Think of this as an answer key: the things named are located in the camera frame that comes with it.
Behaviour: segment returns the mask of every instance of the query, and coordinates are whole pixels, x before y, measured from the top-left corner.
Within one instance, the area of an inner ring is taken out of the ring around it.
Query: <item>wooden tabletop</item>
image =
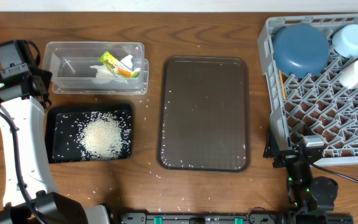
[[[54,106],[128,101],[134,105],[131,157],[119,161],[51,164],[60,193],[85,208],[106,201],[118,211],[133,208],[149,212],[160,209],[175,213],[245,214],[255,206],[277,211],[291,207],[286,192],[286,170],[273,169],[272,161],[262,157],[270,126],[270,103],[257,48],[257,37],[266,19],[284,15],[288,14],[0,12],[0,43],[29,39],[38,45],[42,55],[51,41],[142,42],[145,45],[145,57],[150,62],[146,95],[57,95],[50,90]],[[251,164],[244,172],[173,171],[158,165],[162,68],[172,55],[238,57],[248,65],[252,153]],[[333,170],[358,178],[358,166],[333,167]],[[313,170],[313,174],[338,182],[335,212],[350,213],[358,223],[358,185],[318,170]],[[0,210],[4,188],[0,133]]]

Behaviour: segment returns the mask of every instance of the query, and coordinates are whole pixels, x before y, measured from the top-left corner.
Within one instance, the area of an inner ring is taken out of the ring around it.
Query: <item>yellow wrapper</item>
[[[110,72],[114,74],[120,74],[127,78],[135,78],[138,76],[139,71],[132,72],[125,67],[118,59],[112,56],[109,52],[105,52],[100,58],[99,61],[103,63]]]

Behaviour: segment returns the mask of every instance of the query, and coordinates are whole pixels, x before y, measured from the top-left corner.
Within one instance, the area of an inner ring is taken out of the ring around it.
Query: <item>transparent container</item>
[[[96,78],[99,62],[105,51],[118,60],[132,55],[135,78]],[[54,93],[61,94],[130,94],[143,95],[149,82],[149,62],[144,46],[135,42],[50,42],[47,44],[42,69],[52,72]]]

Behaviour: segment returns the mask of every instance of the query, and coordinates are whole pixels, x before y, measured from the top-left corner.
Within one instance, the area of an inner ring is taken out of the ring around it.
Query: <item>dish rack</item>
[[[330,57],[319,77],[283,76],[284,100],[272,40],[282,28],[293,24],[308,24],[324,33],[330,43]],[[301,127],[305,124],[324,139],[323,158],[315,162],[319,166],[358,164],[358,88],[350,90],[338,82],[341,70],[357,58],[338,55],[332,44],[335,32],[349,24],[358,24],[358,14],[272,17],[258,37],[272,108],[270,128],[278,147],[280,151],[294,149],[303,137]]]

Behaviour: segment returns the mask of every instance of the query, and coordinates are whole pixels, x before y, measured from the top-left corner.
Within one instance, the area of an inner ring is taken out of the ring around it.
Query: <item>dark rectangular tray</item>
[[[132,152],[132,109],[129,105],[89,105],[89,106],[59,106],[51,108],[47,116],[47,128],[45,132],[45,146],[47,149],[49,163],[56,162],[78,162],[92,161],[100,159],[91,159],[83,157],[82,151],[85,148],[76,141],[76,135],[79,133],[79,122],[88,121],[92,112],[108,113],[117,116],[130,129],[125,138],[127,144],[122,144],[120,155],[111,155],[104,159],[125,159]]]
[[[164,168],[240,172],[248,166],[248,70],[241,59],[169,59],[160,114],[157,160]]]

